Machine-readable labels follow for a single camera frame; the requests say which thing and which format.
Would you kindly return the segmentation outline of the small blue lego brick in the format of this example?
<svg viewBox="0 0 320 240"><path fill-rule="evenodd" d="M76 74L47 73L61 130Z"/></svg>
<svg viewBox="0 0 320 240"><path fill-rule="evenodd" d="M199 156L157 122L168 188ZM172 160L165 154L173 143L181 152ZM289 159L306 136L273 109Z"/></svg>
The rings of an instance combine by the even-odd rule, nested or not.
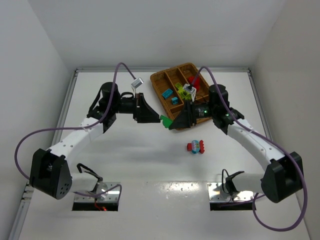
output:
<svg viewBox="0 0 320 240"><path fill-rule="evenodd" d="M176 105L176 104L179 103L179 99L178 99L177 97L173 97L173 98L171 99L171 103L172 103L172 105Z"/></svg>

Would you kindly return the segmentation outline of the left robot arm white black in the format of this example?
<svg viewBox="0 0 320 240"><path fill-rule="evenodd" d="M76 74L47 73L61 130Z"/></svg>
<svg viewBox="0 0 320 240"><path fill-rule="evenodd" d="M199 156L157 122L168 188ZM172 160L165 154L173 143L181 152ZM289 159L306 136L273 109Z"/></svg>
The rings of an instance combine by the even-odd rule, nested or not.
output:
<svg viewBox="0 0 320 240"><path fill-rule="evenodd" d="M80 126L47 150L40 148L33 154L30 185L57 200L69 192L96 198L105 194L100 175L82 163L76 165L77 173L71 173L70 166L86 146L112 126L117 114L131 114L139 124L161 121L143 93L119 93L116 83L106 82Z"/></svg>

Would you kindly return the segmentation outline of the lime long lego brick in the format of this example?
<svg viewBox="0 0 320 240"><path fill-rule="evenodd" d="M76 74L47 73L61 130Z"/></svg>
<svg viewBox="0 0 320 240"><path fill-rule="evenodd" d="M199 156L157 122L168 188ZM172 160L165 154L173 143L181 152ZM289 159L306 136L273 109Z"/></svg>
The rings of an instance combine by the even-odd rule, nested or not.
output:
<svg viewBox="0 0 320 240"><path fill-rule="evenodd" d="M177 91L178 92L178 94L179 94L179 96L180 96L180 98L182 99L182 100L185 100L186 98L187 98L187 96L188 96L188 92L187 91L185 91L184 89L180 89L180 90L178 90Z"/></svg>

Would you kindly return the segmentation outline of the lime square lego brick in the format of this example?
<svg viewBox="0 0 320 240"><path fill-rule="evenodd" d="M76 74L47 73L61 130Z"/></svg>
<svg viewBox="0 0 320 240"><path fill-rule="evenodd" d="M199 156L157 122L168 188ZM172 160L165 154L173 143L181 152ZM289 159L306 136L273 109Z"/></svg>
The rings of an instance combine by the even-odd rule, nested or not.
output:
<svg viewBox="0 0 320 240"><path fill-rule="evenodd" d="M176 84L174 84L174 86L175 86L175 88L176 88L177 90L183 89L183 86L182 86L179 82L176 83Z"/></svg>

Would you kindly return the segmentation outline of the blue long lego brick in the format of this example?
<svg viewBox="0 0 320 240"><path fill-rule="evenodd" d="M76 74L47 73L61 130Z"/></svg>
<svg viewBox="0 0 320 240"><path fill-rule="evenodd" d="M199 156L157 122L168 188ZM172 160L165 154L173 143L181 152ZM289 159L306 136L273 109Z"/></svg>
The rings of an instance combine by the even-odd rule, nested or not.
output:
<svg viewBox="0 0 320 240"><path fill-rule="evenodd" d="M165 90L165 91L161 94L161 96L166 100L166 99L168 99L172 94L173 94L173 91L172 91L170 88L168 88L167 90Z"/></svg>

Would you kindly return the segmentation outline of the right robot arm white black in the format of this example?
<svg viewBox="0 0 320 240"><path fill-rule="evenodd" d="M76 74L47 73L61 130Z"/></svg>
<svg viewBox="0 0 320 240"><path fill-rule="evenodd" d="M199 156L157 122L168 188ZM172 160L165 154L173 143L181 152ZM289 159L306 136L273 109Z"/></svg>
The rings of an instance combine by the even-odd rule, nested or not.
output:
<svg viewBox="0 0 320 240"><path fill-rule="evenodd" d="M286 156L278 147L257 136L239 111L225 109L230 104L228 96L224 85L211 85L208 101L185 101L183 109L168 128L190 128L199 119L212 118L218 129L241 144L258 161L263 174L238 171L226 177L223 186L229 195L252 191L265 195L273 203L279 203L301 190L303 164L300 155L292 152Z"/></svg>

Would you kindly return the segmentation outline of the blue fish lego assembly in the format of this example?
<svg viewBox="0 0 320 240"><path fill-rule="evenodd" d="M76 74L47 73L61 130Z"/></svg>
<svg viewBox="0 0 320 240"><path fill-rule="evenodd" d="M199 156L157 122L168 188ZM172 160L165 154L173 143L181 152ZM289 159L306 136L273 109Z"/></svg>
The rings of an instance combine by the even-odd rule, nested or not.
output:
<svg viewBox="0 0 320 240"><path fill-rule="evenodd" d="M203 154L205 152L205 146L203 140L193 140L186 145L187 151L193 154Z"/></svg>

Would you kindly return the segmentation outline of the green lego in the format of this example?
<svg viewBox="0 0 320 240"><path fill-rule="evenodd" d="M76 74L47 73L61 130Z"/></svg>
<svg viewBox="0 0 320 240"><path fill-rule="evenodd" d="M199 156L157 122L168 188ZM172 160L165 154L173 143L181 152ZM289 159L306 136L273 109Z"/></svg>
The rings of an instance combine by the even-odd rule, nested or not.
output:
<svg viewBox="0 0 320 240"><path fill-rule="evenodd" d="M168 117L166 117L166 116L164 116L164 115L161 115L161 116L160 116L160 120L162 121L162 125L163 125L166 129L169 129L170 126L171 126L171 124L173 123L173 121L172 121L170 118L168 118Z"/></svg>

